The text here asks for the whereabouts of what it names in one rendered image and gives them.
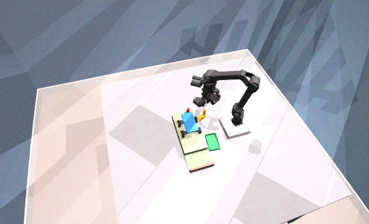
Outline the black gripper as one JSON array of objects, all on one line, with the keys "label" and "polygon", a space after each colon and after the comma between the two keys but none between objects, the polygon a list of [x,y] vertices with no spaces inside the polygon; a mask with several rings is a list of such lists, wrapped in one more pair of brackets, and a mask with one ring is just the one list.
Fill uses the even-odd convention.
[{"label": "black gripper", "polygon": [[203,88],[202,88],[202,93],[201,93],[201,97],[199,98],[199,97],[196,97],[194,100],[193,100],[193,103],[196,105],[196,106],[198,106],[199,108],[201,107],[201,106],[203,106],[204,107],[204,105],[206,104],[206,103],[209,103],[209,100],[207,100],[207,102],[206,102],[206,97],[207,97],[207,95],[209,95],[209,94],[212,94],[212,92],[214,91],[215,92],[215,94],[219,94],[219,92],[220,92],[220,90],[217,88],[217,87],[215,87],[215,86],[213,86],[213,89],[210,91],[210,92],[207,92],[207,91],[205,91]]}]

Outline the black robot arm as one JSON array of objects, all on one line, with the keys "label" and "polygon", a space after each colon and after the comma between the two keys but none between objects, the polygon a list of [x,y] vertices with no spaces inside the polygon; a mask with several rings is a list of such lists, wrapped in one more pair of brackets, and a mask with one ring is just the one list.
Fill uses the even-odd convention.
[{"label": "black robot arm", "polygon": [[[250,80],[248,80],[248,78]],[[235,127],[240,126],[243,124],[242,120],[244,118],[244,109],[243,107],[251,97],[252,93],[255,93],[261,83],[261,78],[256,76],[253,73],[246,72],[245,70],[240,71],[217,71],[213,69],[209,69],[203,74],[202,77],[198,77],[193,75],[191,86],[201,87],[203,85],[203,89],[207,92],[210,92],[213,89],[213,86],[217,85],[217,81],[219,80],[231,80],[231,79],[239,79],[241,80],[244,85],[247,86],[246,91],[240,98],[238,103],[235,102],[232,108],[232,116],[231,122],[234,124]],[[209,100],[211,105],[214,105],[220,100],[220,94],[212,94],[207,95],[206,100]]]}]

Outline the green tray floor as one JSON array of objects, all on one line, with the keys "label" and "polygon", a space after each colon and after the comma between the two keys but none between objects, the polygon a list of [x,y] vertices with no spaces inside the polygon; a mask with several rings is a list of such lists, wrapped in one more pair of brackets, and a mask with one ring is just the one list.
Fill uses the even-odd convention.
[{"label": "green tray floor", "polygon": [[209,143],[210,150],[215,149],[215,148],[219,148],[218,141],[217,141],[217,138],[216,138],[215,135],[208,135],[206,137],[207,137],[207,140],[208,140],[208,143]]}]

